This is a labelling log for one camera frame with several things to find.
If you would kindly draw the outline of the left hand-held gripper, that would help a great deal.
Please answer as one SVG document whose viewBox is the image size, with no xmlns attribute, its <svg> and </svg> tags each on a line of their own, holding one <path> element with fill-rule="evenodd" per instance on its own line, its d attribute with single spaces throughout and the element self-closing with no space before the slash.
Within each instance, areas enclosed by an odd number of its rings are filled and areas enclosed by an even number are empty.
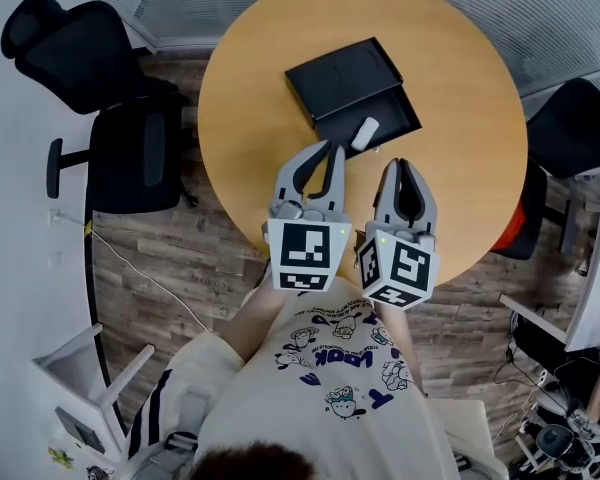
<svg viewBox="0 0 600 480">
<path fill-rule="evenodd" d="M 278 171 L 274 213 L 263 225 L 269 245 L 273 285 L 280 290 L 325 292 L 340 266 L 352 230 L 344 211 L 345 161 L 342 146 L 330 150 L 328 141 L 303 149 Z M 310 194 L 308 208 L 304 188 L 317 166 L 328 155 L 322 190 Z"/>
</svg>

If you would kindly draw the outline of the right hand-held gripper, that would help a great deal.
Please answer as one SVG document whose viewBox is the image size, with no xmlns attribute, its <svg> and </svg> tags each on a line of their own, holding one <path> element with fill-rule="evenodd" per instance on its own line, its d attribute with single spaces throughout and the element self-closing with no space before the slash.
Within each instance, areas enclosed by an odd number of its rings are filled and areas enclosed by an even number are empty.
<svg viewBox="0 0 600 480">
<path fill-rule="evenodd" d="M 393 159 L 384 169 L 374 200 L 374 220 L 404 222 L 413 231 L 434 231 L 437 205 L 415 166 L 403 161 L 403 212 L 400 210 L 401 168 Z M 384 229 L 370 222 L 365 241 L 356 250 L 362 295 L 374 302 L 407 310 L 429 300 L 440 258 L 435 237 L 406 228 Z"/>
</svg>

